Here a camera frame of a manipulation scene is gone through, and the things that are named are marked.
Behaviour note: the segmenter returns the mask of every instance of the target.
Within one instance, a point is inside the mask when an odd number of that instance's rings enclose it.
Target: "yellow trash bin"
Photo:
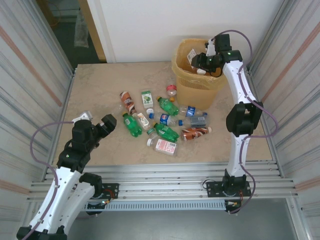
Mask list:
[[[192,68],[187,55],[192,49],[197,54],[205,53],[207,40],[188,38],[182,40],[172,58],[172,70],[176,75],[177,101],[181,105],[206,110],[214,101],[218,91],[227,83],[224,75],[219,76],[221,69],[217,68],[212,76],[207,72],[198,75],[197,68]]]

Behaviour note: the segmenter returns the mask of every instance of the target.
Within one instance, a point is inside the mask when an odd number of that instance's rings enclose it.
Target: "tabletop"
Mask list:
[[[156,97],[166,97],[168,78],[175,78],[171,62],[80,64],[76,70],[64,120],[71,121],[88,110],[93,116],[92,123],[96,125],[121,102],[119,94],[123,91],[130,93],[137,111],[144,111],[141,97],[144,89],[151,90],[155,101],[153,109],[161,111]],[[115,130],[102,139],[100,146],[91,152],[91,160],[87,165],[227,162],[231,149],[231,134],[226,128],[226,116],[233,106],[232,94],[226,84],[215,97],[211,107],[206,110],[212,132],[189,141],[179,139],[177,156],[156,152],[147,146],[148,135],[145,132],[139,137],[131,136],[123,123],[123,117],[117,115]],[[57,163],[65,143],[72,138],[72,127],[72,124],[62,126],[54,163]],[[180,133],[181,127],[172,129]],[[254,134],[264,135],[261,123]],[[246,159],[272,159],[266,139],[251,139]]]

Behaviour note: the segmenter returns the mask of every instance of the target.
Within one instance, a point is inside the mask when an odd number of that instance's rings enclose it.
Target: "brown bottle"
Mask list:
[[[122,93],[120,93],[120,98],[125,108],[129,111],[130,115],[135,114],[137,112],[135,109],[134,101],[132,100],[130,94],[127,91],[123,91]]]
[[[181,139],[183,141],[188,141],[192,139],[197,139],[202,135],[211,133],[211,127],[191,127],[181,131]]]

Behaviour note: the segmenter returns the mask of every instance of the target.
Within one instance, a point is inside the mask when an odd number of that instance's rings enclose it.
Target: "beige floor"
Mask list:
[[[120,102],[119,94],[129,91],[136,109],[143,111],[142,89],[150,89],[152,97],[166,96],[166,79],[174,78],[170,62],[111,63],[79,65],[76,71],[65,121],[71,121],[83,111],[93,115],[93,124],[110,112]],[[229,86],[226,85],[207,110],[212,133],[198,139],[183,142],[179,139],[177,157],[155,152],[146,145],[147,134],[131,136],[118,115],[116,129],[91,153],[88,165],[131,165],[194,162],[227,162],[231,148],[231,134],[226,129],[226,116],[234,106]],[[160,110],[155,102],[155,110]],[[72,124],[62,127],[55,163],[65,143],[71,139]],[[261,124],[254,134],[263,135]],[[271,159],[265,139],[251,139],[247,160]]]

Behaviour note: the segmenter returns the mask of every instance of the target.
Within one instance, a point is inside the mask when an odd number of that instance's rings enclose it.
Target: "green bottle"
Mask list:
[[[136,138],[142,134],[142,129],[133,116],[129,115],[127,112],[123,112],[122,116],[123,123],[126,126],[126,128],[130,131],[132,136]]]
[[[180,137],[179,134],[173,131],[170,127],[161,123],[155,123],[153,127],[161,138],[170,142],[175,143]]]
[[[160,107],[165,110],[169,115],[177,115],[179,113],[179,108],[177,108],[170,100],[169,98],[163,98],[158,96],[157,101],[160,104]]]

